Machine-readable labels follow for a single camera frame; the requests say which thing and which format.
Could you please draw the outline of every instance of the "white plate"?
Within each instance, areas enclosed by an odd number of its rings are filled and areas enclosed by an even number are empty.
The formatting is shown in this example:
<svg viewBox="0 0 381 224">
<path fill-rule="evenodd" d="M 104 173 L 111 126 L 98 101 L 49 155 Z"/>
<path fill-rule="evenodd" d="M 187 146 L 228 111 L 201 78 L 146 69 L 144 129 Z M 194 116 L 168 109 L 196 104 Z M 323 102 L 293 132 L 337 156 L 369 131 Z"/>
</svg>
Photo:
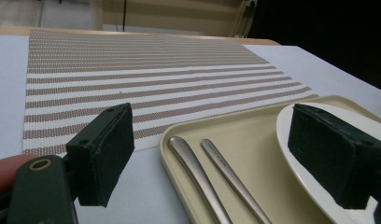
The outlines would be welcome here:
<svg viewBox="0 0 381 224">
<path fill-rule="evenodd" d="M 359 114 L 344 110 L 339 107 L 331 105 L 323 105 L 316 103 L 304 103 L 324 109 L 334 116 L 338 117 L 357 127 L 360 130 L 368 133 L 369 135 L 381 141 L 381 124 L 374 120 L 365 118 Z M 330 193 L 325 190 L 316 181 L 316 179 L 296 160 L 290 153 L 288 148 L 289 128 L 292 119 L 293 105 L 286 106 L 278 115 L 277 118 L 277 137 L 280 147 L 283 151 L 284 157 L 289 163 L 292 172 L 298 178 L 307 193 L 316 202 L 316 204 L 324 211 L 324 213 L 336 223 L 374 223 L 374 209 L 376 208 L 377 201 L 370 197 L 367 208 L 365 210 L 349 210 L 344 209 L 336 204 Z"/>
</svg>

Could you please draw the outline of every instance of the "placemat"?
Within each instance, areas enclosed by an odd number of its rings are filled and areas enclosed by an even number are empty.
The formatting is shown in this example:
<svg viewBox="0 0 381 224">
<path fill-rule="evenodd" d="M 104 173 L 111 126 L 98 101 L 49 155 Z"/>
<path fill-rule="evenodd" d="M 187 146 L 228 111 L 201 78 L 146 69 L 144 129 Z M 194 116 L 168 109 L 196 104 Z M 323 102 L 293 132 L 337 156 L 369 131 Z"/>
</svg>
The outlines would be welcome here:
<svg viewBox="0 0 381 224">
<path fill-rule="evenodd" d="M 135 150 L 169 126 L 317 97 L 242 45 L 171 35 L 32 31 L 23 153 L 65 144 L 107 107 L 131 103 Z"/>
</svg>

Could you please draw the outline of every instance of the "table surface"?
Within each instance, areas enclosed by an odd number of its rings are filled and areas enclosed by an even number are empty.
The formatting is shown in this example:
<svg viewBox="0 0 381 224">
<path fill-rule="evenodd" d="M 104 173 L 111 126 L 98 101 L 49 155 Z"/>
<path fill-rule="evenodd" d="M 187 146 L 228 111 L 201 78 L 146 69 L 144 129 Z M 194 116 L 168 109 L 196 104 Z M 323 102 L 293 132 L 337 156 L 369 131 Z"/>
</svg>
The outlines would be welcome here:
<svg viewBox="0 0 381 224">
<path fill-rule="evenodd" d="M 25 74 L 30 27 L 0 26 L 0 158 L 21 153 Z M 76 34 L 128 33 L 47 29 Z M 381 117 L 381 90 L 318 57 L 275 41 L 223 38 L 243 44 L 320 96 L 342 95 Z M 124 169 L 107 208 L 75 206 L 79 223 L 190 223 L 160 158 L 159 147 L 137 151 Z"/>
</svg>

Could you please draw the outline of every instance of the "beige tray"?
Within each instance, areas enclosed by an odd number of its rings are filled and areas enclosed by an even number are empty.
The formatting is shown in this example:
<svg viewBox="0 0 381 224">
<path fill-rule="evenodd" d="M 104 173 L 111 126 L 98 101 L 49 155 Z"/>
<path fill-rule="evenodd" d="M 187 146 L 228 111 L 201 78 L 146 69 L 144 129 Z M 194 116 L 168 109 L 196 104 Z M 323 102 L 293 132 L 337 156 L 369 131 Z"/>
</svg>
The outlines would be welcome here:
<svg viewBox="0 0 381 224">
<path fill-rule="evenodd" d="M 378 116 L 340 96 L 308 102 L 339 106 L 381 122 Z M 275 121 L 285 105 L 181 123 L 162 134 L 162 161 L 193 223 L 214 223 L 214 219 L 190 176 L 168 148 L 167 140 L 172 136 L 189 143 L 233 223 L 258 220 L 208 159 L 200 146 L 203 138 L 213 141 L 273 223 L 331 223 L 297 181 L 278 145 Z"/>
</svg>

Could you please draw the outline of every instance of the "striped placemat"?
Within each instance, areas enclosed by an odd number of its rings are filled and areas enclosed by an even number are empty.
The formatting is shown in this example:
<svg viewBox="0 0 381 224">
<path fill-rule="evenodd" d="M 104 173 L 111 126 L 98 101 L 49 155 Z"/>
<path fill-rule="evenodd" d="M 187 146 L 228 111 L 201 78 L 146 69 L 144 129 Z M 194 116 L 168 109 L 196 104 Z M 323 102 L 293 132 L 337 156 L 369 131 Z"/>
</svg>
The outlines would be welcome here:
<svg viewBox="0 0 381 224">
<path fill-rule="evenodd" d="M 100 112 L 126 102 L 140 150 L 159 145 L 179 122 L 311 97 L 310 88 L 225 40 L 32 31 L 23 153 L 65 153 Z"/>
</svg>

